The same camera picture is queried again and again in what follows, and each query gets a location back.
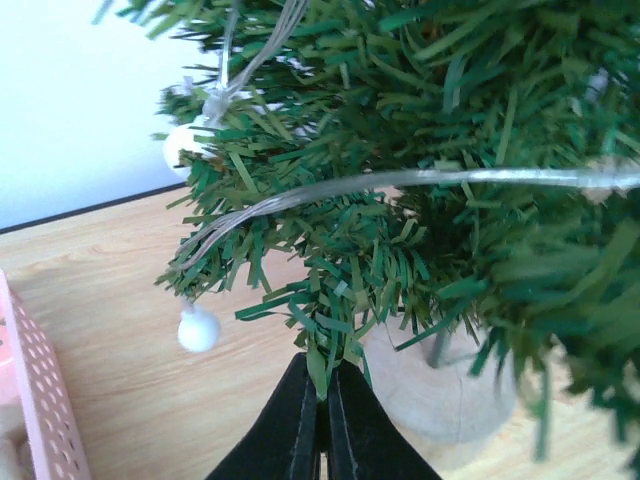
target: wooden surface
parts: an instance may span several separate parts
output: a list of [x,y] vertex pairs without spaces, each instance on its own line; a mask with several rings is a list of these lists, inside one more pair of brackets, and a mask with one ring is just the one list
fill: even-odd
[[[241,281],[202,302],[221,317],[220,345],[203,355],[181,350],[179,302],[153,282],[188,231],[181,222],[190,210],[164,208],[184,194],[0,236],[0,268],[57,347],[95,480],[204,479],[296,351],[282,319],[233,320],[260,300]],[[304,275],[283,255],[269,256],[266,271],[274,288]],[[560,372],[558,392],[563,383]],[[622,469],[630,450],[611,443],[610,418],[583,400],[555,399],[547,463],[533,464],[536,423],[519,411],[478,461],[443,478],[630,478]]]

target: white wall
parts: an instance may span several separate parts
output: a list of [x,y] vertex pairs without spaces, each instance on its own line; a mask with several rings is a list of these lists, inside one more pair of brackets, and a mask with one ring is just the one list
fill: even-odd
[[215,62],[151,41],[102,0],[0,0],[0,229],[179,183],[154,132],[160,90]]

